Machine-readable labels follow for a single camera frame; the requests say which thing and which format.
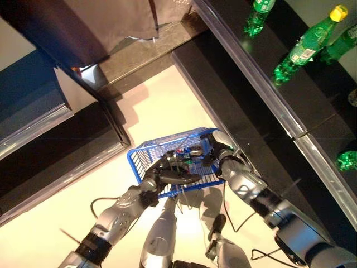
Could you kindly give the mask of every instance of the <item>metal trim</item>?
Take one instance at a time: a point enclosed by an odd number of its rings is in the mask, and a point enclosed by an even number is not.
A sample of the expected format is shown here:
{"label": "metal trim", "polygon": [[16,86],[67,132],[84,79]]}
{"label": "metal trim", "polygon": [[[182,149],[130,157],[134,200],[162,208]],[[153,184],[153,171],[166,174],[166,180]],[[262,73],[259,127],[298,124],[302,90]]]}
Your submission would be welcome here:
{"label": "metal trim", "polygon": [[269,77],[265,75],[254,59],[244,51],[239,40],[228,30],[224,22],[219,20],[212,7],[205,0],[195,0],[194,2],[196,3],[197,13],[206,22],[212,33],[269,107],[289,137],[299,137],[305,134],[307,131],[305,125],[295,112],[289,108]]}
{"label": "metal trim", "polygon": [[72,169],[70,172],[66,173],[65,175],[58,178],[53,183],[39,190],[36,194],[32,195],[31,197],[27,198],[25,201],[21,202],[19,205],[15,206],[14,208],[10,209],[8,212],[5,212],[3,215],[1,215],[0,226],[4,225],[5,223],[9,222],[13,218],[19,216],[20,214],[30,210],[31,208],[35,207],[36,205],[43,202],[47,198],[56,194],[60,190],[76,182],[85,173],[97,167],[98,165],[102,164],[103,162],[107,161],[108,159],[118,154],[119,152],[123,151],[126,147],[127,146],[124,146],[121,142],[117,143],[112,147],[97,154],[96,156],[92,157],[90,160]]}
{"label": "metal trim", "polygon": [[357,231],[357,198],[319,143],[308,134],[294,141]]}
{"label": "metal trim", "polygon": [[73,116],[63,103],[44,113],[0,141],[0,160]]}

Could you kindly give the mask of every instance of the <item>cabinet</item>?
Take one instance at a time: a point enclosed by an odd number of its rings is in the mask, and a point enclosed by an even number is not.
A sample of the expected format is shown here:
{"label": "cabinet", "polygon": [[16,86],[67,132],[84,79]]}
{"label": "cabinet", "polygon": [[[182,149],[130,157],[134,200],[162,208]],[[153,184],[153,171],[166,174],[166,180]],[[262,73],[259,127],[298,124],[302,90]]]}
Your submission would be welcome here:
{"label": "cabinet", "polygon": [[335,163],[339,152],[356,139],[356,109],[347,102],[348,93],[357,87],[354,80],[339,63],[325,66],[316,57],[288,83],[280,87],[272,83],[274,68],[307,30],[285,1],[276,2],[254,40],[243,31],[251,2],[195,3],[199,15],[357,229],[357,173],[341,173]]}
{"label": "cabinet", "polygon": [[[276,88],[270,76],[296,39],[276,34],[270,23],[253,41],[246,38],[249,2],[196,4],[211,32],[176,49],[176,66],[268,185],[324,226],[338,245],[355,252],[357,175],[340,173],[334,163],[355,139],[356,114],[347,101],[355,82],[341,65],[315,61]],[[275,9],[296,20],[294,27],[307,29],[284,1]]]}

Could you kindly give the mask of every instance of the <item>wall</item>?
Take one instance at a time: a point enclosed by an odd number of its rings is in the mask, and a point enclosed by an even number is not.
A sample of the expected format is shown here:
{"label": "wall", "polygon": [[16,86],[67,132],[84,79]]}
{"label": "wall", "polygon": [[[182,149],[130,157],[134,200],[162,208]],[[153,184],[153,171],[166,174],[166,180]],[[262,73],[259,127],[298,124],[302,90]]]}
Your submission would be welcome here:
{"label": "wall", "polygon": [[[19,59],[23,58],[36,48],[12,26],[0,17],[0,71],[9,67]],[[62,70],[55,69],[57,79],[61,89],[72,109],[75,113],[95,100],[81,86],[76,84]]]}
{"label": "wall", "polygon": [[[331,12],[333,7],[338,4],[345,5],[349,14],[340,23],[337,24],[331,41],[334,41],[341,35],[346,28],[357,23],[357,1],[356,0],[286,0],[286,2],[295,10],[295,12],[309,26],[313,26],[322,21]],[[357,47],[341,57],[339,62],[351,77],[357,82]]]}
{"label": "wall", "polygon": [[0,17],[0,71],[36,48]]}

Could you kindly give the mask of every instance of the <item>green plastic bottle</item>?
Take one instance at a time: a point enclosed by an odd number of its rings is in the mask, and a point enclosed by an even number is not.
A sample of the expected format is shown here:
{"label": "green plastic bottle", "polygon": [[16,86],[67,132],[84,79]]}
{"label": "green plastic bottle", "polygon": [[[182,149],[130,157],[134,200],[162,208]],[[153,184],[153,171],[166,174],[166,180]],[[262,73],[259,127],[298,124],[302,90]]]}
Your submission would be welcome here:
{"label": "green plastic bottle", "polygon": [[281,85],[291,79],[291,76],[329,41],[336,24],[342,21],[348,13],[343,5],[336,6],[330,15],[320,23],[308,29],[288,56],[274,70],[274,82]]}
{"label": "green plastic bottle", "polygon": [[253,8],[244,26],[244,32],[250,37],[259,34],[264,26],[264,21],[275,4],[275,0],[254,0]]}
{"label": "green plastic bottle", "polygon": [[349,27],[332,45],[327,46],[322,50],[321,61],[324,61],[327,64],[332,64],[356,45],[357,24]]}
{"label": "green plastic bottle", "polygon": [[337,158],[340,170],[357,169],[357,151],[347,151]]}

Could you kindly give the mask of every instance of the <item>blue basket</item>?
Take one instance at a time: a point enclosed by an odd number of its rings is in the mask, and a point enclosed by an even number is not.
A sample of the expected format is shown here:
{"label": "blue basket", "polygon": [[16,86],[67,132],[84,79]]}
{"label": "blue basket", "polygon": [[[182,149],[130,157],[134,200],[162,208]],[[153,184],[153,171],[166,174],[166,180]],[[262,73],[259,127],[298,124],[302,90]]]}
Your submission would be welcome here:
{"label": "blue basket", "polygon": [[[179,134],[145,141],[139,147],[130,149],[128,151],[127,158],[138,183],[141,183],[142,178],[145,175],[145,171],[151,166],[151,164],[170,150],[177,150],[179,148],[190,146],[201,146],[204,151],[204,155],[206,155],[210,152],[211,146],[206,138],[201,139],[200,136],[213,132],[214,130],[217,130],[217,128],[200,127]],[[194,165],[190,165],[190,173],[201,175],[201,180],[187,185],[175,185],[173,187],[168,185],[165,187],[163,193],[159,195],[159,198],[173,196],[181,192],[201,189],[223,183],[224,181],[218,179],[214,174],[216,171],[216,165],[205,167],[201,163],[202,159],[203,156],[197,157],[193,160]]]}

